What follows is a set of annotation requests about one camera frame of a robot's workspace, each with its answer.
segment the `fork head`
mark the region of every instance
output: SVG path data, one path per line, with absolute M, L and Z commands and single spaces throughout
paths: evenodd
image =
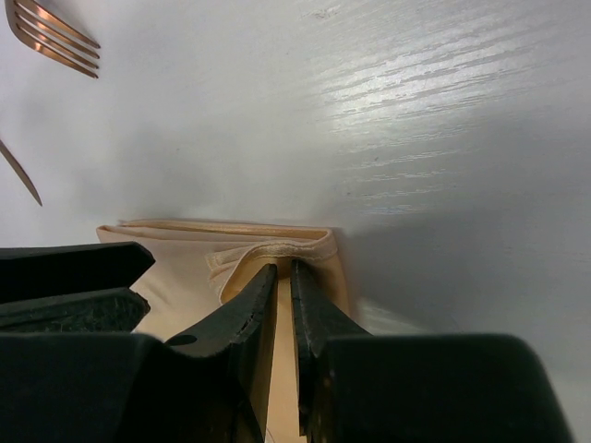
M 34 51 L 82 74 L 98 78 L 101 46 L 51 14 L 34 0 L 5 0 L 10 29 Z

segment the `folded cloth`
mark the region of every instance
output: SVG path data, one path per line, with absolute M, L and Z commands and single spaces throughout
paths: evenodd
M 135 331 L 163 341 L 194 325 L 236 296 L 267 264 L 278 267 L 277 327 L 267 420 L 277 443 L 299 436 L 296 355 L 289 293 L 293 258 L 314 267 L 327 296 L 350 315 L 352 307 L 330 229 L 202 221 L 128 221 L 97 229 L 103 243 L 135 241 L 156 259 L 133 286 L 151 306 Z

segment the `white wooden surface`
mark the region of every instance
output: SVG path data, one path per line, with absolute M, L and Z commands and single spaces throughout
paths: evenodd
M 591 441 L 591 2 L 51 7 L 101 78 L 0 20 L 0 137 L 45 203 L 0 162 L 0 246 L 137 217 L 335 226 L 373 304 L 529 341 Z

